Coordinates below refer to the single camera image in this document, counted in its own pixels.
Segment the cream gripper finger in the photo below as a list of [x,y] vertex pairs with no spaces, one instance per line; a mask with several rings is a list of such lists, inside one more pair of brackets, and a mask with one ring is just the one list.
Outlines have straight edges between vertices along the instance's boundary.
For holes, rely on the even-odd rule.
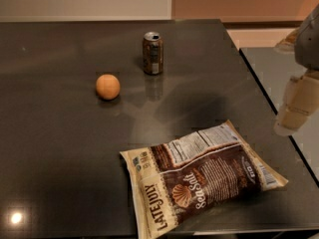
[[287,83],[274,130],[292,135],[319,109],[319,71],[307,70],[301,77],[291,77]]
[[293,53],[297,34],[298,34],[298,29],[293,30],[285,38],[279,41],[275,45],[274,49],[280,53]]

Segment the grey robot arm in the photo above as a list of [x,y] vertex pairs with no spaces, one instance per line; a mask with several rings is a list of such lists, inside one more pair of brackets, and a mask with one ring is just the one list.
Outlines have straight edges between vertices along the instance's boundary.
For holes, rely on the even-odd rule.
[[319,5],[297,30],[294,57],[306,72],[291,77],[286,85],[274,125],[275,132],[282,136],[295,133],[319,108]]

